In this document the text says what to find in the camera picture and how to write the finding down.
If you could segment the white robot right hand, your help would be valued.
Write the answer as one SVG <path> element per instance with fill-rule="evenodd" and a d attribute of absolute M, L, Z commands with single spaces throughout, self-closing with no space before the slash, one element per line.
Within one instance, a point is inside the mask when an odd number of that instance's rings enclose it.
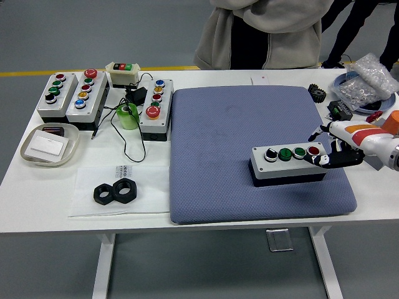
<path fill-rule="evenodd" d="M 343 168 L 362 163 L 366 156 L 377 156 L 383 165 L 398 171 L 398 138 L 366 121 L 331 121 L 320 125 L 308 141 L 323 132 L 330 137 L 332 152 L 306 154 L 304 160 L 325 169 Z"/>

